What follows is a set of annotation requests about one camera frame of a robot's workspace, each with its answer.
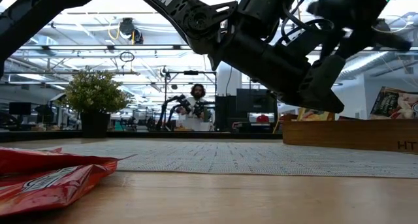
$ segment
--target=textured mat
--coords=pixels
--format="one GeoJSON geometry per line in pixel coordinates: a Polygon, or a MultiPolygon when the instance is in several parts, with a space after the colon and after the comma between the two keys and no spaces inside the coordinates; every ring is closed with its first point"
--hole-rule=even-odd
{"type": "Polygon", "coordinates": [[[81,155],[136,154],[120,161],[118,170],[418,178],[418,155],[287,146],[280,142],[111,140],[58,147],[81,155]]]}

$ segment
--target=wooden box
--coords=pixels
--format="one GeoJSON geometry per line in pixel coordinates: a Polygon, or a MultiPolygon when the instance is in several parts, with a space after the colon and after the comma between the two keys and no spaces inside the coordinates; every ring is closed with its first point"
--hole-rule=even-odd
{"type": "Polygon", "coordinates": [[[418,153],[418,120],[284,121],[283,142],[418,153]]]}

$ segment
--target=red object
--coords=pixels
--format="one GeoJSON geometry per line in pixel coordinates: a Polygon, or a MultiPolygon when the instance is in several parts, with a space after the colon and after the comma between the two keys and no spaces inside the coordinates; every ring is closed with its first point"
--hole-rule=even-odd
{"type": "Polygon", "coordinates": [[[0,216],[66,207],[112,174],[120,160],[60,151],[0,148],[0,216]]]}
{"type": "Polygon", "coordinates": [[[268,116],[261,115],[261,116],[257,117],[256,121],[257,121],[257,123],[268,123],[270,120],[269,120],[268,116]]]}

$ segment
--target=table surface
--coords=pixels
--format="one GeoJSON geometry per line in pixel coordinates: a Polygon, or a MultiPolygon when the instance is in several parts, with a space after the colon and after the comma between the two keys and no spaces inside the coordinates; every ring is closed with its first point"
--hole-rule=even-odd
{"type": "Polygon", "coordinates": [[[418,180],[413,179],[115,172],[65,209],[0,222],[410,224],[418,219],[417,205],[418,180]]]}

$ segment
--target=curly hair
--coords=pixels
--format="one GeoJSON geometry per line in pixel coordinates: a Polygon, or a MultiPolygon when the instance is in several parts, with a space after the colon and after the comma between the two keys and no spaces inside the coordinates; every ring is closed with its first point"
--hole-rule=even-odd
{"type": "Polygon", "coordinates": [[[202,88],[202,95],[200,97],[204,97],[206,95],[206,90],[203,87],[202,84],[195,84],[193,87],[191,87],[190,95],[195,96],[195,88],[201,87],[202,88]]]}

